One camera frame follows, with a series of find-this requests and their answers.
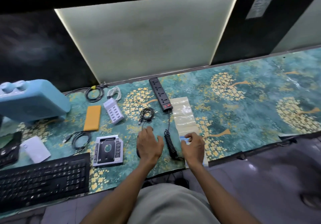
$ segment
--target knob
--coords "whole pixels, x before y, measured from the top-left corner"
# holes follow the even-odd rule
[[[10,93],[11,91],[14,90],[14,88],[16,88],[16,87],[14,86],[14,84],[12,84],[10,82],[4,82],[4,83],[0,84],[0,89],[2,89],[2,91],[5,93]]]
[[[15,82],[14,85],[20,91],[24,91],[28,87],[28,83],[24,80],[19,80],[19,81]]]

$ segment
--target hand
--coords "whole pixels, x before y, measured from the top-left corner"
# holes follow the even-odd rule
[[[189,138],[188,141],[190,144],[187,145],[186,142],[182,140],[181,145],[182,153],[187,161],[188,166],[192,168],[199,164],[202,165],[205,151],[205,142],[203,141],[202,137],[193,132],[185,135],[185,138]]]
[[[148,126],[138,133],[137,149],[140,155],[140,163],[147,163],[152,166],[156,165],[158,158],[162,155],[164,141],[163,137],[157,136],[157,140],[153,134],[153,128]]]

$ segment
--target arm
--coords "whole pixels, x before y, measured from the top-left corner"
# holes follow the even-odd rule
[[[260,224],[203,167],[204,141],[196,133],[185,135],[190,145],[182,141],[182,152],[189,168],[201,185],[208,202],[221,224]]]
[[[161,156],[164,142],[148,126],[138,133],[137,149],[141,157],[138,167],[81,221],[80,224],[125,224],[134,208],[138,193],[147,174]]]

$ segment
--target teal desk mat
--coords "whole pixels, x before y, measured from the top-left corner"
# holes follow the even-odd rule
[[[279,133],[310,133],[321,130],[321,48],[294,52],[249,62],[236,63],[160,78],[169,98],[187,96],[206,145],[209,161],[239,151],[256,149],[279,141]],[[150,126],[155,135],[164,135],[168,114],[163,113],[148,80],[118,86],[122,99],[118,102],[125,119],[113,125],[102,106],[100,127],[92,133],[92,142],[84,152],[94,151],[99,136],[118,134],[124,141],[124,164],[90,170],[90,194],[118,186],[138,165],[136,138],[141,126],[139,112],[150,106],[155,118]],[[75,153],[71,141],[62,140],[83,129],[90,105],[81,92],[69,95],[72,109],[64,122],[41,120],[31,128],[13,123],[3,125],[2,135],[9,129],[22,130],[23,140],[39,136],[52,156],[67,157]],[[170,133],[181,155],[179,136],[171,115]],[[11,167],[31,164],[23,152]],[[184,168],[184,161],[173,161],[165,146],[163,154],[148,177]]]

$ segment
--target power outlet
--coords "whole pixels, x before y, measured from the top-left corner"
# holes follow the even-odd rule
[[[172,110],[173,107],[172,107],[161,83],[159,82],[158,78],[150,79],[149,83],[150,83],[151,87],[153,88],[155,96],[157,97],[158,102],[163,109],[163,112],[166,112],[168,110]]]
[[[124,118],[114,98],[110,98],[109,100],[107,100],[104,103],[104,108],[106,109],[113,124],[118,123]]]

